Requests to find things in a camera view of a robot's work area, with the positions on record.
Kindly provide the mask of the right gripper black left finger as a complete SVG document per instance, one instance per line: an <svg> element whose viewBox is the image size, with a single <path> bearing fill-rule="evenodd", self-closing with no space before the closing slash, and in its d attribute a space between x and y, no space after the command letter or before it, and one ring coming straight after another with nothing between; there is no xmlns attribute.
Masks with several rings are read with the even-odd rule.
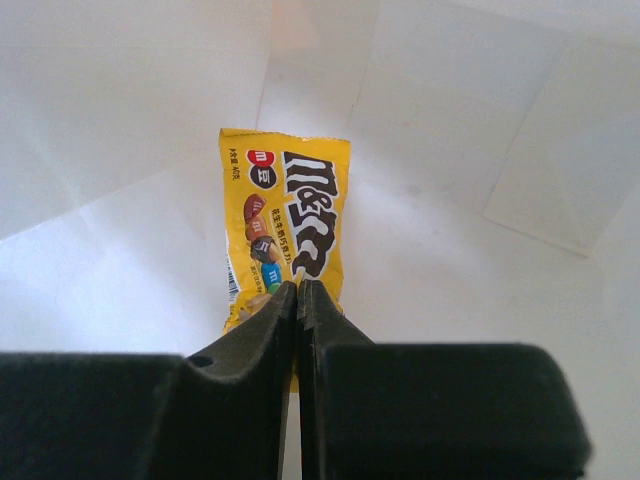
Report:
<svg viewBox="0 0 640 480"><path fill-rule="evenodd" d="M189 357L5 353L5 479L278 479L296 288Z"/></svg>

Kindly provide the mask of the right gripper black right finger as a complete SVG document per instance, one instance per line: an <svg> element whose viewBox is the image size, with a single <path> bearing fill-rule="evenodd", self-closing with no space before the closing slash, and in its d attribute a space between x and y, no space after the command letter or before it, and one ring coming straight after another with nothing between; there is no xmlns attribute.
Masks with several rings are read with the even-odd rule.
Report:
<svg viewBox="0 0 640 480"><path fill-rule="evenodd" d="M306 479L579 479L592 455L545 350L376 343L317 280L298 290L297 370Z"/></svg>

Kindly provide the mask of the yellow M&M candy bag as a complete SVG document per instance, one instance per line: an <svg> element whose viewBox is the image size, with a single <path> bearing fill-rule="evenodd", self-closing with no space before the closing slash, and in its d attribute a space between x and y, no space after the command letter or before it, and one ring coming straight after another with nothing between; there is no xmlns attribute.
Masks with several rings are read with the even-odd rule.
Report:
<svg viewBox="0 0 640 480"><path fill-rule="evenodd" d="M351 145L326 137L223 128L229 333L286 282L319 280L334 302Z"/></svg>

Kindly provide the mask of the brown paper bag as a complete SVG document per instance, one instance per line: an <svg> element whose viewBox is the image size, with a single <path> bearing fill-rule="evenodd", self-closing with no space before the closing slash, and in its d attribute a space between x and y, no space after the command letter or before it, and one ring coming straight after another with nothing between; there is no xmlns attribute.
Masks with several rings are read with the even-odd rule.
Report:
<svg viewBox="0 0 640 480"><path fill-rule="evenodd" d="M223 127L349 140L347 317L541 346L638 477L637 2L3 2L3 349L220 335Z"/></svg>

